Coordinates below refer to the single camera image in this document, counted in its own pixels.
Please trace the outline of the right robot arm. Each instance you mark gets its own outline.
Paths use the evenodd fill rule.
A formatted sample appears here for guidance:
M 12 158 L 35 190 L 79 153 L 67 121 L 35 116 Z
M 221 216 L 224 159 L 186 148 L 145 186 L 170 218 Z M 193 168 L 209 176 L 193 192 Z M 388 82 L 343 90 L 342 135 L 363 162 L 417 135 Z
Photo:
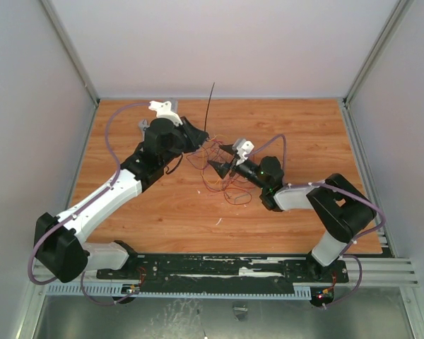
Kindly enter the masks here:
M 232 156 L 229 162 L 209 160 L 208 164 L 222 179 L 240 175 L 261 189 L 267 210 L 282 212 L 311 209 L 321 220 L 325 232 L 306 257 L 306 271 L 315 281 L 323 281 L 332 265 L 350 247 L 363 230 L 382 212 L 341 174 L 332 174 L 320 182 L 292 185 L 283 182 L 283 164 L 274 156 L 259 163 L 250 160 L 252 143 L 240 139 L 221 150 Z

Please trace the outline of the black zip tie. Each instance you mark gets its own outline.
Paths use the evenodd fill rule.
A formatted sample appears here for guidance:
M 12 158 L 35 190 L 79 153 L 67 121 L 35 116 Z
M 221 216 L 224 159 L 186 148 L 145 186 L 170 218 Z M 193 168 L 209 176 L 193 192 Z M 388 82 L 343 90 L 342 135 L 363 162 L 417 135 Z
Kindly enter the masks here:
M 208 114 L 209 114 L 209 110 L 210 110 L 210 106 L 211 106 L 211 100 L 212 100 L 212 96 L 213 96 L 213 91 L 215 89 L 216 86 L 216 82 L 214 81 L 212 83 L 209 95 L 208 95 L 208 102 L 206 105 L 206 112 L 205 112 L 205 116 L 204 116 L 204 131 L 206 132 L 207 130 L 207 123 L 208 123 Z

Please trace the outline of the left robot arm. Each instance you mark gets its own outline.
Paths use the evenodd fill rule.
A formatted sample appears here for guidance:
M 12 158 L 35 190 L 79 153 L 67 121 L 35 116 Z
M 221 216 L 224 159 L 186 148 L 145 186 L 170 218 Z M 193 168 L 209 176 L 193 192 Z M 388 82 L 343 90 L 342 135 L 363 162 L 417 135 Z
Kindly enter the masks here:
M 197 151 L 208 137 L 186 117 L 154 119 L 135 151 L 102 186 L 70 209 L 37 219 L 32 258 L 62 283 L 86 270 L 112 269 L 121 278 L 133 277 L 138 262 L 124 245 L 87 239 L 113 212 L 157 182 L 174 159 Z

